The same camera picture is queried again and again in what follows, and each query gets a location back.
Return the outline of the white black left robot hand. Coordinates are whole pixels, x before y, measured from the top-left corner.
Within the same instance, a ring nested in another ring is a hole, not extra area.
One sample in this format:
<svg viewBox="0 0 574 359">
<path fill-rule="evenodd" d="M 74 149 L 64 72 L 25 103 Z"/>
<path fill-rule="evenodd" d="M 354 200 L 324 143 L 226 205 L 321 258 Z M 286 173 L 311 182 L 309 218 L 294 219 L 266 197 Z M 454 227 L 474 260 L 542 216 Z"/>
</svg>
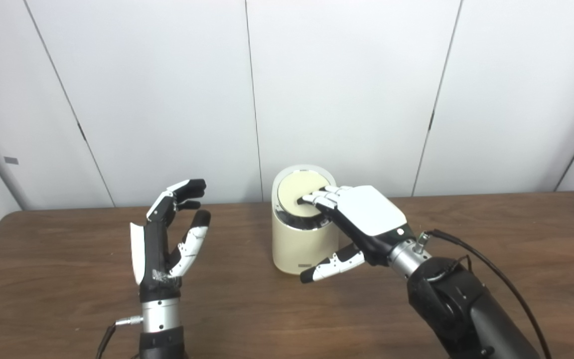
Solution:
<svg viewBox="0 0 574 359">
<path fill-rule="evenodd" d="M 132 268 L 141 304 L 180 297 L 182 278 L 193 266 L 210 225 L 211 214 L 199 202 L 206 188 L 204 179 L 173 184 L 153 202 L 144 225 L 130 223 Z M 180 242 L 170 248 L 168 229 L 182 210 L 194 210 L 194 217 Z"/>
</svg>

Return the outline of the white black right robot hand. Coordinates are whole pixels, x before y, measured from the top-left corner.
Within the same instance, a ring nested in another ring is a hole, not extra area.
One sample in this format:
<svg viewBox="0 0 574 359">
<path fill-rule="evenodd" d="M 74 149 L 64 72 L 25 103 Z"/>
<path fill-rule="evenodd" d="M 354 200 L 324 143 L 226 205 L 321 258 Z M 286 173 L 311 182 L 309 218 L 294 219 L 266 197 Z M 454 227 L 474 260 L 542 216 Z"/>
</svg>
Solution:
<svg viewBox="0 0 574 359">
<path fill-rule="evenodd" d="M 301 272 L 301 283 L 327 279 L 364 263 L 390 267 L 408 279 L 425 260 L 412 252 L 416 236 L 405 214 L 371 185 L 328 185 L 305 194 L 297 204 L 316 207 L 352 241 Z"/>
</svg>

